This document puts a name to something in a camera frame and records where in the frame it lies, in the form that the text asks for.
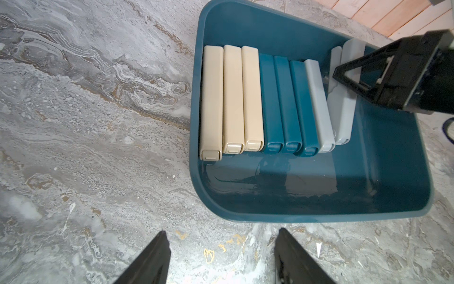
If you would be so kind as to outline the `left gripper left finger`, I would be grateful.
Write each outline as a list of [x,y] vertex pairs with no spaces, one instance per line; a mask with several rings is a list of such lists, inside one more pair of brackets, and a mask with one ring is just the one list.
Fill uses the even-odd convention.
[[165,284],[171,259],[166,232],[160,231],[114,284]]

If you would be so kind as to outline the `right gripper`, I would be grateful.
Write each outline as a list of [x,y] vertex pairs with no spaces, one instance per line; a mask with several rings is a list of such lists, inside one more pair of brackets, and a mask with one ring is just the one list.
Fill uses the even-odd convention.
[[379,106],[431,114],[454,112],[454,35],[449,30],[404,37],[365,55],[345,44],[333,79]]

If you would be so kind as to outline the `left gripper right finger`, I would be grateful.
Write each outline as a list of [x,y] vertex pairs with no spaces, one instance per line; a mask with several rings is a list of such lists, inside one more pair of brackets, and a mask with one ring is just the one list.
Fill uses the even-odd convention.
[[285,228],[275,240],[274,259],[276,284],[335,283]]

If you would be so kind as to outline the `grey pliers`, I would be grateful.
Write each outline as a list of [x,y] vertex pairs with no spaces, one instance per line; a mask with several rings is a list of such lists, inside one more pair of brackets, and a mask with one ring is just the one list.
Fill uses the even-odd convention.
[[332,123],[335,143],[344,145],[351,139],[357,94],[333,79],[335,68],[363,57],[365,42],[351,39],[331,50],[327,106]]
[[317,60],[307,59],[304,61],[304,64],[320,144],[319,153],[330,153],[335,148],[336,143],[327,107],[319,62]]

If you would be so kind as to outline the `teal pliers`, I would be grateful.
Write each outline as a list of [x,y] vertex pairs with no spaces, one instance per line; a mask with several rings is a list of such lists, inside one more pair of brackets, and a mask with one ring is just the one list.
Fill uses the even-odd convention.
[[272,55],[260,53],[259,62],[264,124],[264,148],[262,152],[277,154],[284,146],[284,136],[274,58]]
[[319,152],[320,144],[305,64],[292,60],[290,62],[290,70],[302,139],[302,147],[296,155],[312,157]]
[[294,154],[301,149],[302,138],[289,61],[285,57],[274,56],[274,67],[284,134],[282,152]]

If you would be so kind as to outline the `teal plastic storage box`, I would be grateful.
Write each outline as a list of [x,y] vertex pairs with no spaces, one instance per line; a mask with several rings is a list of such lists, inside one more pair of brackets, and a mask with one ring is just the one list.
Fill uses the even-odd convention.
[[246,152],[199,158],[202,53],[206,45],[253,46],[328,70],[331,49],[349,36],[252,3],[210,1],[200,13],[193,64],[189,170],[195,191],[231,221],[306,223],[425,215],[433,183],[417,117],[357,100],[351,141],[313,157]]

